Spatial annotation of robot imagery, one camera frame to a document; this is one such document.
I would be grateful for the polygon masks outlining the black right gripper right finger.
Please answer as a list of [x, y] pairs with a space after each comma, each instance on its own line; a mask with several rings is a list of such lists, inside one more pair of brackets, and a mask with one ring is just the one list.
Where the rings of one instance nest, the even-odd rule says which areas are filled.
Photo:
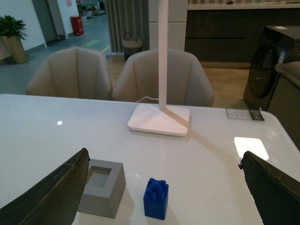
[[300, 182], [246, 151], [239, 164], [265, 225], [300, 223]]

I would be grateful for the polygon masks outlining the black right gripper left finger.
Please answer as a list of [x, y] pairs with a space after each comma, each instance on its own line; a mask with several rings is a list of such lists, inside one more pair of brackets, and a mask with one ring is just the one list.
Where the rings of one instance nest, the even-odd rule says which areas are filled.
[[70, 225], [87, 181], [89, 152], [81, 149], [0, 209], [2, 225]]

